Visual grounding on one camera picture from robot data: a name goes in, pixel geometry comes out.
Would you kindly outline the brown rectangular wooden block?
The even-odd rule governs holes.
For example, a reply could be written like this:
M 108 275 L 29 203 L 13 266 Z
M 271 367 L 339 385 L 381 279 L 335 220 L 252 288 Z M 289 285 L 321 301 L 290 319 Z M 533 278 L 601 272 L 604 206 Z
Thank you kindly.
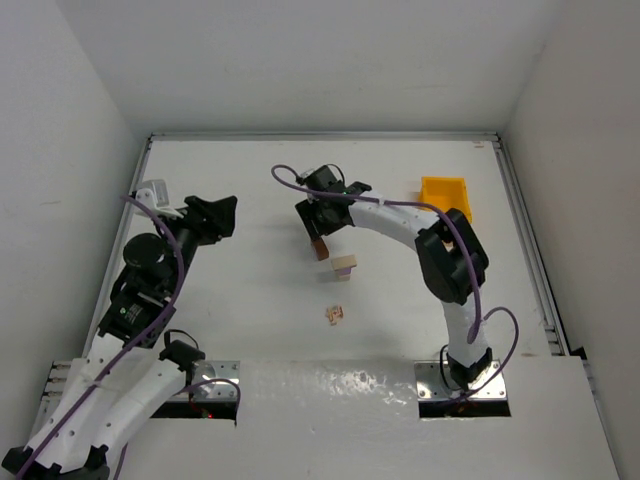
M 311 246 L 318 261 L 324 261 L 329 258 L 329 250 L 322 238 L 311 241 Z

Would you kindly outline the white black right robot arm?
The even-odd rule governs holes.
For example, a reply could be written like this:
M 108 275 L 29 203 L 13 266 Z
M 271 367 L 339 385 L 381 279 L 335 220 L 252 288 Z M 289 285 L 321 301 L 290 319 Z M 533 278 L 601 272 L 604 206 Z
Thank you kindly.
M 443 306 L 451 378 L 467 390 L 491 363 L 492 350 L 480 306 L 489 259 L 465 214 L 386 201 L 365 183 L 345 184 L 328 165 L 298 175 L 296 184 L 307 193 L 295 209 L 318 260 L 329 257 L 324 238 L 346 226 L 375 231 L 417 254 L 424 282 Z

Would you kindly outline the yellow plastic bin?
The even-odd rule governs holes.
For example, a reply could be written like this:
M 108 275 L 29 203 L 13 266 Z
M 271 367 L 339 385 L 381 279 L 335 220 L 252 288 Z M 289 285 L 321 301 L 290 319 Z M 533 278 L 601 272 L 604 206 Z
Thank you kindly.
M 434 205 L 444 212 L 455 208 L 472 222 L 472 210 L 464 178 L 422 177 L 419 201 Z

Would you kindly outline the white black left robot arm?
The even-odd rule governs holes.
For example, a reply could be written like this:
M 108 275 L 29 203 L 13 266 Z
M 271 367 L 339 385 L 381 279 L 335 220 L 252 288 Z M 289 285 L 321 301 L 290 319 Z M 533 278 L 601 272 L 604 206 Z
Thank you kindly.
M 124 268 L 110 294 L 89 353 L 68 380 L 55 411 L 1 466 L 18 479 L 116 477 L 130 439 L 171 397 L 197 389 L 196 363 L 206 355 L 181 340 L 156 342 L 176 312 L 198 248 L 232 236 L 238 200 L 185 198 L 183 208 L 159 208 L 151 190 L 125 197 L 155 225 L 130 239 Z

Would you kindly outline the plain beige rectangular block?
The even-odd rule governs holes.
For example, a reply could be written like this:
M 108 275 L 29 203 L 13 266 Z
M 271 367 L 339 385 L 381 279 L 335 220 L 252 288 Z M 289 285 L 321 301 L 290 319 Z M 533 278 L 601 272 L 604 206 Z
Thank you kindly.
M 357 259 L 355 255 L 335 257 L 331 260 L 331 265 L 334 271 L 352 269 L 357 266 Z

